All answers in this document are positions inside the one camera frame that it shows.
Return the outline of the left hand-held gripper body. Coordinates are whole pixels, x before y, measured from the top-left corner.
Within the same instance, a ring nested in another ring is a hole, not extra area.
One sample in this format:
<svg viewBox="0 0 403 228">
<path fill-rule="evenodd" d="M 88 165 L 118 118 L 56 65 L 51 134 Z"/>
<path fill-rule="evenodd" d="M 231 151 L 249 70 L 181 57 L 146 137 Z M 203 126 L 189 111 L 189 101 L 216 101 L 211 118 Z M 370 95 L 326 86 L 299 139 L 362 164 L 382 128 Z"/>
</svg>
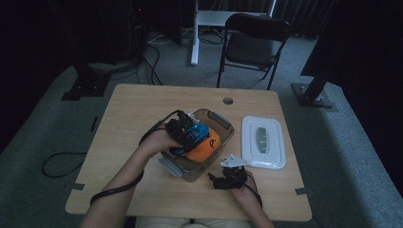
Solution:
<svg viewBox="0 0 403 228">
<path fill-rule="evenodd" d="M 177 119 L 170 119 L 165 125 L 168 135 L 177 143 L 180 143 L 180 136 L 184 130 L 190 128 L 195 122 L 183 111 L 177 110 Z"/>
</svg>

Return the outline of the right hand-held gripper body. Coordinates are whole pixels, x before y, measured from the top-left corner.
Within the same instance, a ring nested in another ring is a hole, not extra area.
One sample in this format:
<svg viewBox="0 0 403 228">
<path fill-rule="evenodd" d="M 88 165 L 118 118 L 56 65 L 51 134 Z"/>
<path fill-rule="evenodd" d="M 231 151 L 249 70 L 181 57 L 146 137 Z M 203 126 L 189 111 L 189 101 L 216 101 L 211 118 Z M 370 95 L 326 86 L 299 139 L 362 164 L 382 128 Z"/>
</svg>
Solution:
<svg viewBox="0 0 403 228">
<path fill-rule="evenodd" d="M 247 161 L 241 157 L 230 155 L 221 162 L 223 174 L 223 189 L 240 189 L 247 181 L 247 174 L 244 166 Z"/>
</svg>

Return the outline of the orange plush toy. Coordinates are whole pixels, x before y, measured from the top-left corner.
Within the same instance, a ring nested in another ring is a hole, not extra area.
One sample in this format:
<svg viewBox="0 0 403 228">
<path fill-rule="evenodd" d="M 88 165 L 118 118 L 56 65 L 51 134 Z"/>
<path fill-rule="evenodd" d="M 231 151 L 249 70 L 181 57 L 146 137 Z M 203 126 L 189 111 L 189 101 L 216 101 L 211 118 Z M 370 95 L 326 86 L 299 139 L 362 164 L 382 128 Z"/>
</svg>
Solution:
<svg viewBox="0 0 403 228">
<path fill-rule="evenodd" d="M 192 162 L 205 162 L 221 146 L 221 137 L 212 128 L 209 128 L 209 136 L 197 147 L 185 154 Z"/>
</svg>

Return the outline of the blue toy car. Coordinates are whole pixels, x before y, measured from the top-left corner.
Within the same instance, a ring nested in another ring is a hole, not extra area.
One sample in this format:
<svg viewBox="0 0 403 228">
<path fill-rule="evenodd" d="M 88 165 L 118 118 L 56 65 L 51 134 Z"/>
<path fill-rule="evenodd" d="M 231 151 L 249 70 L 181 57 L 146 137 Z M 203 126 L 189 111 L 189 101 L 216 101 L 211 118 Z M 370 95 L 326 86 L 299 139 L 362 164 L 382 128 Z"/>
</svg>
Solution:
<svg viewBox="0 0 403 228">
<path fill-rule="evenodd" d="M 195 123 L 190 128 L 184 130 L 183 133 L 181 134 L 180 136 L 181 147 L 173 147 L 169 150 L 169 152 L 174 156 L 182 157 L 187 152 L 189 152 L 189 151 L 185 152 L 182 148 L 182 144 L 184 143 L 185 140 L 187 139 L 194 141 L 205 140 L 208 136 L 209 136 L 209 128 L 203 123 Z"/>
</svg>

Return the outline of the clear grey storage box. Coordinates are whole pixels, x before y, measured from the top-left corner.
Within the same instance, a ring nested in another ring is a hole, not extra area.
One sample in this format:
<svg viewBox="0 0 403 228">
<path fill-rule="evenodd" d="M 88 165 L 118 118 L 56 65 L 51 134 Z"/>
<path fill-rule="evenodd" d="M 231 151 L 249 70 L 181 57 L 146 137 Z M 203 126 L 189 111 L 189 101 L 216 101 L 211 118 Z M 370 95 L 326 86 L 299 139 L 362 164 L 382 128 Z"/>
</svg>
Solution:
<svg viewBox="0 0 403 228">
<path fill-rule="evenodd" d="M 205 124 L 208 128 L 214 129 L 221 137 L 221 146 L 203 163 L 196 163 L 184 156 L 174 156 L 169 152 L 162 153 L 160 163 L 176 178 L 182 178 L 185 181 L 197 180 L 204 171 L 206 171 L 221 154 L 223 148 L 234 135 L 234 127 L 222 116 L 206 108 L 195 112 L 188 111 L 187 114 L 195 124 Z M 169 114 L 166 119 L 177 119 L 176 111 Z"/>
</svg>

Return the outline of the white storage box lid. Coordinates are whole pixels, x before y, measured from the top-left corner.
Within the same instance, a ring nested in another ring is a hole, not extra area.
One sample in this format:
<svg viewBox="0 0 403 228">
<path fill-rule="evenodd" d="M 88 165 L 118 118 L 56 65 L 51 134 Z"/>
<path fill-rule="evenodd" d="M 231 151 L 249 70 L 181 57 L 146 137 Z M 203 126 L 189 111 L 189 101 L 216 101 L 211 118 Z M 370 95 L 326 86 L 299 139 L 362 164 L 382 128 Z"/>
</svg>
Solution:
<svg viewBox="0 0 403 228">
<path fill-rule="evenodd" d="M 241 125 L 241 156 L 250 166 L 279 170 L 285 167 L 285 143 L 276 119 L 246 116 Z"/>
</svg>

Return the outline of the person's right hand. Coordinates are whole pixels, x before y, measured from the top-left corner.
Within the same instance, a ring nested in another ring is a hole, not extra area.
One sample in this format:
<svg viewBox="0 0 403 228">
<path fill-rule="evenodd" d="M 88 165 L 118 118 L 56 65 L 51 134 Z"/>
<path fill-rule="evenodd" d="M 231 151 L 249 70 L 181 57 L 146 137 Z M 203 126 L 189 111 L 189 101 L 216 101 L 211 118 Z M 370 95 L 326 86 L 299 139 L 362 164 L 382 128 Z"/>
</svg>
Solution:
<svg viewBox="0 0 403 228">
<path fill-rule="evenodd" d="M 246 172 L 247 181 L 239 189 L 232 189 L 231 193 L 237 203 L 241 206 L 257 205 L 260 206 L 259 191 L 253 177 L 249 171 Z"/>
</svg>

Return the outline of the person's left hand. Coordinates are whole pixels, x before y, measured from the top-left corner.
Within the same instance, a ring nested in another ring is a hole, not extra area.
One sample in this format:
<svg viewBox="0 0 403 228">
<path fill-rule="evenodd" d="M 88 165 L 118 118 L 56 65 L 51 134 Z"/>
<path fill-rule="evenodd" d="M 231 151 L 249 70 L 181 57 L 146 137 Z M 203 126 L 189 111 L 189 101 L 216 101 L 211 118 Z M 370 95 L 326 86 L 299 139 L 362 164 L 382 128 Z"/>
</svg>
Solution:
<svg viewBox="0 0 403 228">
<path fill-rule="evenodd" d="M 148 157 L 153 157 L 157 153 L 168 150 L 171 147 L 181 147 L 181 145 L 168 135 L 165 124 L 162 123 L 140 143 L 138 150 L 145 153 Z"/>
</svg>

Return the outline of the black metal stand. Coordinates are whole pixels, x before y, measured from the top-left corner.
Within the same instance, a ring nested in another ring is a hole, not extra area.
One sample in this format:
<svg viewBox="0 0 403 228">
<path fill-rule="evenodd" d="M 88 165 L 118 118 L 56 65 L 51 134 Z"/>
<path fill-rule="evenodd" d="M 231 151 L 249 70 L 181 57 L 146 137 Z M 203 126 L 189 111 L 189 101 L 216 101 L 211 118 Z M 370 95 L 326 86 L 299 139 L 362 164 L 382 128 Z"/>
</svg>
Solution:
<svg viewBox="0 0 403 228">
<path fill-rule="evenodd" d="M 94 71 L 88 64 L 75 64 L 77 78 L 62 96 L 63 101 L 79 101 L 82 97 L 103 97 L 111 75 Z"/>
<path fill-rule="evenodd" d="M 331 109 L 334 105 L 324 91 L 324 86 L 330 79 L 329 66 L 323 68 L 310 84 L 292 83 L 298 104 L 307 107 L 323 107 Z"/>
</svg>

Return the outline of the black folding chair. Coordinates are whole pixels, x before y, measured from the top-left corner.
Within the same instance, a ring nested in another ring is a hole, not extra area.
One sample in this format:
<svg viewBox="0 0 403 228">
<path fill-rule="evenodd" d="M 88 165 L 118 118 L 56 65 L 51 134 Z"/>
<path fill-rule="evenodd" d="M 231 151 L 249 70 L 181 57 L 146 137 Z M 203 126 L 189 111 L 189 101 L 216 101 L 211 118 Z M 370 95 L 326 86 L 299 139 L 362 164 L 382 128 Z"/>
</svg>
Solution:
<svg viewBox="0 0 403 228">
<path fill-rule="evenodd" d="M 281 52 L 291 35 L 288 22 L 248 13 L 235 13 L 224 24 L 217 87 L 226 66 L 261 71 L 267 90 L 273 83 Z"/>
</svg>

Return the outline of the white desk frame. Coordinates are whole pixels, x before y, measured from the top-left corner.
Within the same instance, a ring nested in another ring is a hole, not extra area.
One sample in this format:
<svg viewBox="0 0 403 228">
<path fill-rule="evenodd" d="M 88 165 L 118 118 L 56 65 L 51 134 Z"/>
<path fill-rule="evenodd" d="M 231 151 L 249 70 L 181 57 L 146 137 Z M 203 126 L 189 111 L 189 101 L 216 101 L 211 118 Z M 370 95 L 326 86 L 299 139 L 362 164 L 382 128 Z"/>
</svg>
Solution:
<svg viewBox="0 0 403 228">
<path fill-rule="evenodd" d="M 226 20 L 233 14 L 234 11 L 221 11 L 221 10 L 204 10 L 199 9 L 199 0 L 194 0 L 194 33 L 193 33 L 193 46 L 191 53 L 191 65 L 196 66 L 199 63 L 199 50 L 200 50 L 200 39 L 199 39 L 199 27 L 200 26 L 213 26 L 213 27 L 223 27 Z"/>
</svg>

